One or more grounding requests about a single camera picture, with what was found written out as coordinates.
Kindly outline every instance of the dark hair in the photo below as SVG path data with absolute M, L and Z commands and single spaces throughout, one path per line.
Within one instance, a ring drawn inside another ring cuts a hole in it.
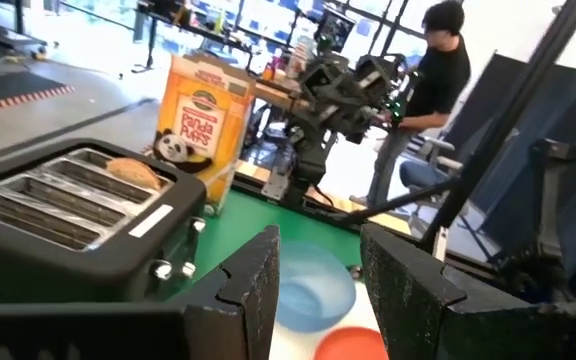
M 459 35 L 464 25 L 464 9 L 456 0 L 446 0 L 426 11 L 422 25 L 426 31 L 448 31 Z

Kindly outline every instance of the black toaster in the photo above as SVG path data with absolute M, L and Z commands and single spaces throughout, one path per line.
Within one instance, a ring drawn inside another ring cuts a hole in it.
M 118 157 L 148 165 L 161 189 L 111 175 Z M 97 140 L 0 161 L 0 303 L 171 295 L 195 270 L 205 200 L 194 176 Z

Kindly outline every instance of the black t-shirt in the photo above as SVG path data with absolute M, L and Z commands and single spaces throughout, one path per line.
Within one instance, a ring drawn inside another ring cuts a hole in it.
M 470 79 L 470 59 L 464 38 L 449 52 L 428 48 L 417 70 L 421 79 L 406 106 L 406 116 L 450 114 L 459 94 Z

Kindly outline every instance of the red plate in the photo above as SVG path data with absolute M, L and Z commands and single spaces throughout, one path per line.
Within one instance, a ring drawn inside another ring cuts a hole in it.
M 317 346 L 315 360 L 388 360 L 378 332 L 362 327 L 345 327 L 328 334 Z

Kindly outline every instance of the bread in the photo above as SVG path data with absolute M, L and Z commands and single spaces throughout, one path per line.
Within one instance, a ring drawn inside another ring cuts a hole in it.
M 157 174 L 141 161 L 131 158 L 112 159 L 106 163 L 106 171 L 133 185 L 161 190 L 161 183 Z

